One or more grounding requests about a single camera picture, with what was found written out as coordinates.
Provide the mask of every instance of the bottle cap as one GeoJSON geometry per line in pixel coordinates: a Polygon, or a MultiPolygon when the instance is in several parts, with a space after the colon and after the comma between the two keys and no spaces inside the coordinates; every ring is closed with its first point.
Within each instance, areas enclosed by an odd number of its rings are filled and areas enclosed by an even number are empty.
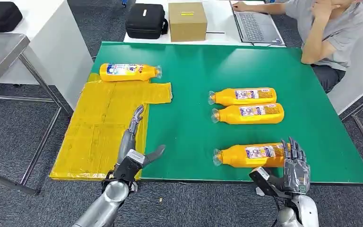
{"type": "Polygon", "coordinates": [[[213,105],[215,103],[215,101],[216,101],[215,92],[210,91],[209,95],[208,95],[208,103],[210,105],[213,105]]]}
{"type": "Polygon", "coordinates": [[[217,110],[215,108],[212,109],[211,119],[212,119],[213,123],[218,123],[220,121],[219,110],[217,110]]]}
{"type": "Polygon", "coordinates": [[[161,78],[162,77],[162,68],[161,66],[156,66],[155,67],[155,74],[157,78],[161,78]]]}
{"type": "Polygon", "coordinates": [[[212,157],[212,161],[214,161],[215,166],[220,166],[223,162],[222,151],[218,149],[214,149],[214,156],[212,157]]]}

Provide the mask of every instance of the gray carpet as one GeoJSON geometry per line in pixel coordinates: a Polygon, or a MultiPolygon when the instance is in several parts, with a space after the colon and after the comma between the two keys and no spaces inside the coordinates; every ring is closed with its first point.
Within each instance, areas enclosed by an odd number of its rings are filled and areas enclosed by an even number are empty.
{"type": "MultiPolygon", "coordinates": [[[[96,55],[102,40],[123,40],[129,8],[122,8],[120,0],[69,0],[69,4],[91,55],[96,55]]],[[[295,21],[286,16],[273,18],[287,45],[299,47],[295,21]]],[[[3,84],[0,95],[46,96],[38,86],[3,84]]],[[[21,179],[54,111],[53,104],[0,101],[0,174],[21,179]]],[[[47,176],[68,123],[61,114],[29,180],[29,186],[42,189],[39,196],[0,185],[0,227],[71,226],[99,196],[99,182],[54,181],[47,176]]],[[[348,120],[345,126],[363,157],[363,137],[354,121],[348,120]]],[[[257,196],[254,188],[250,184],[141,182],[116,226],[268,227],[276,217],[276,206],[273,199],[257,196]]],[[[361,187],[312,186],[308,194],[318,205],[320,226],[363,226],[361,187]]]]}

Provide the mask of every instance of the robotic hand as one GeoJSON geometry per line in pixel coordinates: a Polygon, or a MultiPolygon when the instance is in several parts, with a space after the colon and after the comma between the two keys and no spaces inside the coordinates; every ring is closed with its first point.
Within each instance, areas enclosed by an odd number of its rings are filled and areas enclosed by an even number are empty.
{"type": "Polygon", "coordinates": [[[290,149],[282,140],[285,150],[284,175],[277,178],[264,168],[253,169],[249,174],[265,195],[285,199],[285,207],[279,209],[277,220],[282,227],[319,227],[318,210],[314,200],[305,194],[310,189],[310,166],[300,145],[289,138],[290,149]]]}
{"type": "Polygon", "coordinates": [[[164,152],[165,145],[159,146],[155,152],[142,155],[135,151],[136,132],[141,121],[141,105],[134,112],[130,126],[123,134],[114,167],[102,181],[102,195],[91,204],[72,227],[111,227],[118,215],[119,208],[132,192],[137,191],[135,175],[137,172],[155,161],[164,152]]]}

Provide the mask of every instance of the gray table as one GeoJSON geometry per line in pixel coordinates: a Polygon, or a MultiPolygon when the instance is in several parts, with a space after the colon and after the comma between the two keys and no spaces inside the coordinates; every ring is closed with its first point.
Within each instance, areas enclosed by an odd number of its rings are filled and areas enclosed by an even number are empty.
{"type": "Polygon", "coordinates": [[[40,76],[40,73],[33,67],[30,60],[25,56],[24,52],[32,52],[32,50],[28,47],[30,40],[23,34],[9,34],[9,33],[0,33],[0,78],[3,74],[10,68],[10,66],[19,59],[25,67],[30,71],[33,77],[38,81],[38,83],[42,86],[42,88],[49,94],[51,98],[32,98],[32,97],[15,97],[15,96],[0,96],[0,100],[16,100],[16,101],[28,101],[28,102],[48,102],[48,103],[56,103],[58,106],[55,115],[52,117],[51,122],[45,134],[43,135],[40,144],[38,145],[37,150],[34,153],[30,164],[26,172],[23,175],[21,182],[17,183],[10,179],[7,179],[3,176],[0,176],[0,183],[8,186],[10,188],[20,190],[27,194],[36,195],[39,193],[38,189],[32,189],[26,186],[27,180],[41,154],[42,149],[48,139],[49,134],[53,128],[53,125],[56,122],[56,119],[59,116],[59,113],[62,111],[68,116],[71,116],[73,110],[65,107],[56,95],[51,91],[48,85],[40,76]]]}

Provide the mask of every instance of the dark pants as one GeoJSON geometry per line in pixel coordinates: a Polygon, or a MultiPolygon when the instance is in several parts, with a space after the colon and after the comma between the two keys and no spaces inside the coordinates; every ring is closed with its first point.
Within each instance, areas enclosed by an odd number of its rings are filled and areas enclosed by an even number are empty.
{"type": "Polygon", "coordinates": [[[317,75],[323,90],[328,93],[332,88],[342,80],[345,75],[345,71],[333,69],[327,65],[314,65],[312,64],[312,70],[317,75]]]}

